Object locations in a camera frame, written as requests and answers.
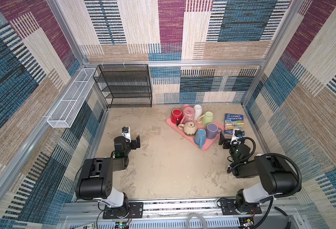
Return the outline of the white mug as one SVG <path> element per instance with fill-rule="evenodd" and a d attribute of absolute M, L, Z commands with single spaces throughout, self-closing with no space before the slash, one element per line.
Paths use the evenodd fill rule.
<path fill-rule="evenodd" d="M 194 120 L 198 120 L 198 118 L 202 115 L 203 110 L 201 105 L 195 105 L 194 107 Z"/>

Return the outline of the pink ghost pattern mug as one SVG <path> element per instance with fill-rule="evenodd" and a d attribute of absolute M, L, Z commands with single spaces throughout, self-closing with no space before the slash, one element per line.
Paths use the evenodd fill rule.
<path fill-rule="evenodd" d="M 195 115 L 195 110 L 193 107 L 189 106 L 189 105 L 184 105 L 182 108 L 182 113 L 183 113 L 183 117 L 182 120 L 180 121 L 180 124 L 185 124 L 189 121 L 192 121 Z"/>

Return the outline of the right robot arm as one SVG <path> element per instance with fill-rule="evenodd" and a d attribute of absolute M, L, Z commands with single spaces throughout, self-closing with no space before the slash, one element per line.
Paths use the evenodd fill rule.
<path fill-rule="evenodd" d="M 253 141 L 242 136 L 241 131 L 236 131 L 231 139 L 224 134 L 219 138 L 219 145 L 230 153 L 227 174 L 235 178 L 260 178 L 255 185 L 239 190 L 234 198 L 218 199 L 217 206 L 223 215 L 261 213 L 261 203 L 292 196 L 301 190 L 302 175 L 294 161 L 276 153 L 255 154 L 256 145 L 248 147 L 247 140 Z"/>

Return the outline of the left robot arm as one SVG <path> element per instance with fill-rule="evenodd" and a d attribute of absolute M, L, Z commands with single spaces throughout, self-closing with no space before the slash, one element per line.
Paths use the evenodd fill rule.
<path fill-rule="evenodd" d="M 85 161 L 76 183 L 76 197 L 104 203 L 103 219 L 142 218 L 144 204 L 129 203 L 126 193 L 113 187 L 113 173 L 127 169 L 129 153 L 140 148 L 140 136 L 135 140 L 118 136 L 114 139 L 114 147 L 110 157 Z"/>

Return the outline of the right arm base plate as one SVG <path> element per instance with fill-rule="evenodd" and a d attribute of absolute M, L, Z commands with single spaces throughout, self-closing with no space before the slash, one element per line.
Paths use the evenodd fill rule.
<path fill-rule="evenodd" d="M 237 203 L 232 198 L 220 198 L 217 202 L 221 207 L 223 215 L 257 215 L 262 214 L 260 205 L 257 203 L 247 203 L 242 201 Z"/>

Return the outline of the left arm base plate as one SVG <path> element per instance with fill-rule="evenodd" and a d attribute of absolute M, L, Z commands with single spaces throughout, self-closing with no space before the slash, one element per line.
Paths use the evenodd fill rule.
<path fill-rule="evenodd" d="M 105 206 L 103 211 L 103 219 L 141 219 L 143 217 L 143 202 L 132 202 L 123 204 L 118 208 L 108 208 Z"/>

